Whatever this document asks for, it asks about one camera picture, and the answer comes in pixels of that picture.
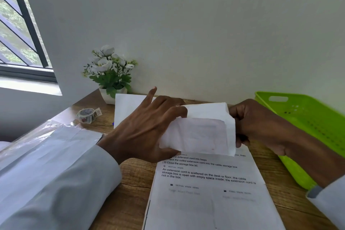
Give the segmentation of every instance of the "flower pot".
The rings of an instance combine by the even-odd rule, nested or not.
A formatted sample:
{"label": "flower pot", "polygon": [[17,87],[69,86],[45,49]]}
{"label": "flower pot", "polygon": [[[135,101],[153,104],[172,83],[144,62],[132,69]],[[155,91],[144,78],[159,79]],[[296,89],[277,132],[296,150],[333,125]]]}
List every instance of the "flower pot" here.
{"label": "flower pot", "polygon": [[[99,91],[101,92],[101,95],[104,99],[104,101],[109,104],[109,105],[114,105],[115,104],[115,98],[112,98],[110,95],[107,95],[107,90],[104,88],[99,88]],[[119,94],[127,94],[127,89],[126,88],[122,88],[120,90],[116,90],[116,93]]]}

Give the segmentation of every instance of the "washi tape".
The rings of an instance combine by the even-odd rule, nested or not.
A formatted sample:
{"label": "washi tape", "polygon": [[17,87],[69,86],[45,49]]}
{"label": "washi tape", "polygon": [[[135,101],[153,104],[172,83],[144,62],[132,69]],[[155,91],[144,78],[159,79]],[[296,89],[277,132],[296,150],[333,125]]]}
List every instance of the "washi tape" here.
{"label": "washi tape", "polygon": [[77,118],[81,123],[91,124],[100,115],[102,115],[102,112],[99,108],[84,108],[77,113]]}

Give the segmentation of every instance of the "left hand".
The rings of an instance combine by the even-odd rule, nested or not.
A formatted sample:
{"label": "left hand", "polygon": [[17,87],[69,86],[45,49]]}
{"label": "left hand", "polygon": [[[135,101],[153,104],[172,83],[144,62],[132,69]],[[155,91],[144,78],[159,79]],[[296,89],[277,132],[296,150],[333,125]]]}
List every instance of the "left hand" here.
{"label": "left hand", "polygon": [[169,96],[158,96],[152,101],[156,91],[156,87],[151,89],[140,106],[97,143],[118,164],[128,158],[157,163],[180,153],[171,148],[159,148],[158,140],[173,120],[187,117],[187,109],[181,106],[185,102]]}

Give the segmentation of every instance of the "green basket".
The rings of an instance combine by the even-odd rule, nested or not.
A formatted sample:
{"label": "green basket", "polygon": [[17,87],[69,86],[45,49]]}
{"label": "green basket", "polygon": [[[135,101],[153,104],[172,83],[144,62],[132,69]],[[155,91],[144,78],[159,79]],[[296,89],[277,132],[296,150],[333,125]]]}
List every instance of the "green basket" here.
{"label": "green basket", "polygon": [[[345,157],[345,117],[334,109],[300,94],[258,91],[255,100]],[[310,190],[316,185],[292,159],[285,156],[279,158],[301,187]]]}

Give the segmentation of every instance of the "wooden desk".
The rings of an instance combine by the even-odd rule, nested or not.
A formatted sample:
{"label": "wooden desk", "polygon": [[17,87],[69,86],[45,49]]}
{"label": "wooden desk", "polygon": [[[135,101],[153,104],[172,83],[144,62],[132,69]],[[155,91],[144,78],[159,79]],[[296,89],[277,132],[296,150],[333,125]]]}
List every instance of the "wooden desk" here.
{"label": "wooden desk", "polygon": [[[186,103],[202,102],[186,100]],[[113,129],[114,106],[107,105],[103,101],[99,90],[89,94],[52,119],[69,124],[75,120],[79,110],[87,107],[94,109],[100,107],[103,115],[92,124],[78,124],[77,126],[109,133]],[[249,149],[287,230],[336,229],[306,199],[306,191],[294,181],[277,155],[259,143],[253,143]],[[105,201],[91,226],[92,230],[140,230],[142,227],[156,164],[129,159],[120,167],[123,176],[122,182]]]}

